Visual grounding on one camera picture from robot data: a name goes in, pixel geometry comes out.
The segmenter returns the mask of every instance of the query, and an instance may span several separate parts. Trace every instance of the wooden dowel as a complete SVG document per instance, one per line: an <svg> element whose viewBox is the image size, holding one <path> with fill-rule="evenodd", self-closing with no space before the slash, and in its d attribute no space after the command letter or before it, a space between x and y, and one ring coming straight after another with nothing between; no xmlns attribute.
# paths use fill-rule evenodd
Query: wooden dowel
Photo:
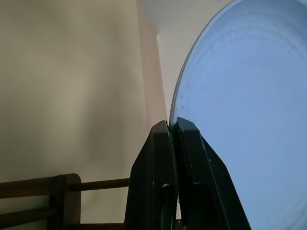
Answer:
<svg viewBox="0 0 307 230"><path fill-rule="evenodd" d="M69 230L124 230L124 224L71 224Z"/></svg>
<svg viewBox="0 0 307 230"><path fill-rule="evenodd" d="M72 186L73 191L87 191L87 190L97 190L97 189L108 189L108 188L121 188L128 187L130 183L130 178L118 179L111 181L96 181L76 184Z"/></svg>
<svg viewBox="0 0 307 230"><path fill-rule="evenodd" d="M46 219L57 213L53 207L36 208L27 211L0 215L0 229Z"/></svg>

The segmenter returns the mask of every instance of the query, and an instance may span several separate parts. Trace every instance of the light blue plate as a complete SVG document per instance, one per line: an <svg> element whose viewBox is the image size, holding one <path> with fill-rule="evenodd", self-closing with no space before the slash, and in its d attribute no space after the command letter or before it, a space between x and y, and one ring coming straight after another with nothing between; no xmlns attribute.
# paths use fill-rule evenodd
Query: light blue plate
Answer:
<svg viewBox="0 0 307 230"><path fill-rule="evenodd" d="M184 64L178 116L226 164L253 230L307 230L307 1L222 9Z"/></svg>

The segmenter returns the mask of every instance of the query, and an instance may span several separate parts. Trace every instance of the white wall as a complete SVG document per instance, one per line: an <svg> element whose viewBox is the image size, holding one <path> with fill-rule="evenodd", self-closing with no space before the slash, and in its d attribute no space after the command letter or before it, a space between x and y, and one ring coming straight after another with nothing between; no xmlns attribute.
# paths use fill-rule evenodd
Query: white wall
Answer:
<svg viewBox="0 0 307 230"><path fill-rule="evenodd" d="M140 0L158 31L169 117L175 85L189 50L209 20L231 0Z"/></svg>
<svg viewBox="0 0 307 230"><path fill-rule="evenodd" d="M6 0L0 15L0 182L129 177L148 132L136 0ZM122 222L126 195L83 192L82 222Z"/></svg>
<svg viewBox="0 0 307 230"><path fill-rule="evenodd" d="M138 4L142 71L148 129L167 120L156 31L143 7Z"/></svg>

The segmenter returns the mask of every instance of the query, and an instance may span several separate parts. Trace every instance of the wooden post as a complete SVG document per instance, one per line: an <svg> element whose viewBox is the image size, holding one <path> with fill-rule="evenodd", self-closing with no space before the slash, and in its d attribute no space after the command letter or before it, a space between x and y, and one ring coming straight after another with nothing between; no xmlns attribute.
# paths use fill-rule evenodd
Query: wooden post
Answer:
<svg viewBox="0 0 307 230"><path fill-rule="evenodd" d="M77 174L57 176L51 183L54 193L49 198L49 206L58 210L57 215L48 218L47 230L66 230L70 224L80 224L81 192L71 187L81 184Z"/></svg>

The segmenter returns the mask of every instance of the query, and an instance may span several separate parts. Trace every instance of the beige wall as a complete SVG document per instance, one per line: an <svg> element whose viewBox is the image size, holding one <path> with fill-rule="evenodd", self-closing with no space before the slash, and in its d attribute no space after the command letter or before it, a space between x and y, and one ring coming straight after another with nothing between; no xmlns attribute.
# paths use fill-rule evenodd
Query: beige wall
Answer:
<svg viewBox="0 0 307 230"><path fill-rule="evenodd" d="M149 126L136 0L6 0L0 15L0 181L128 177ZM126 195L83 192L82 222L123 221Z"/></svg>
<svg viewBox="0 0 307 230"><path fill-rule="evenodd" d="M147 124L150 129L159 121L167 120L166 107L156 31L140 4L138 17Z"/></svg>

